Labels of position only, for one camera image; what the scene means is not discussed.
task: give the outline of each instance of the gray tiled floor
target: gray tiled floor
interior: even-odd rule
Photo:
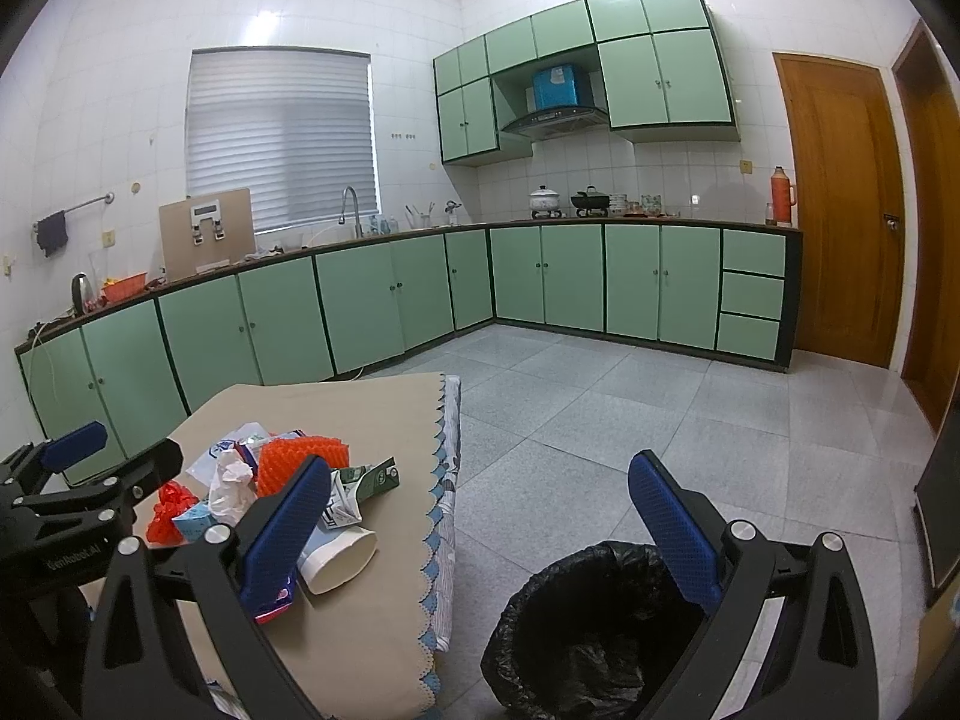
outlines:
[[[646,448],[768,538],[841,533],[871,620],[881,718],[904,708],[923,610],[911,490],[933,435],[894,373],[799,351],[775,373],[501,325],[378,375],[408,370],[463,377],[453,644],[437,656],[448,720],[506,716],[480,656],[531,572],[604,538],[650,541],[625,473]],[[750,692],[778,613],[768,602],[723,712]]]

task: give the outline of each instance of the towel rack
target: towel rack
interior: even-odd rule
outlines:
[[[64,208],[64,213],[69,214],[71,211],[75,211],[78,208],[83,208],[83,206],[85,205],[93,205],[93,203],[100,202],[101,200],[104,201],[104,203],[106,203],[107,205],[109,205],[113,202],[113,198],[114,198],[113,192],[108,191],[107,194],[102,194],[102,196],[95,197],[93,200],[85,200],[83,202],[77,203],[76,205],[71,205],[69,208]],[[34,232],[37,232],[36,222],[34,222]]]

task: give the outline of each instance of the range hood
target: range hood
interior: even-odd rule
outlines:
[[[610,125],[610,116],[600,108],[593,105],[555,105],[514,119],[503,131],[525,135],[535,141],[546,141],[596,127],[597,124]]]

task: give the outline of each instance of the orange thermos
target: orange thermos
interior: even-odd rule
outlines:
[[[774,220],[777,223],[791,223],[790,206],[797,201],[790,197],[790,178],[780,166],[776,166],[770,177],[770,194],[773,196]]]

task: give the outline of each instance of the faucet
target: faucet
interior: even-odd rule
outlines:
[[[340,221],[338,221],[338,224],[347,223],[347,217],[344,216],[344,213],[347,212],[347,192],[353,195],[353,218],[356,221],[357,238],[363,238],[363,227],[360,226],[360,203],[357,201],[356,189],[353,189],[352,186],[347,186],[344,189],[344,204],[340,206]]]

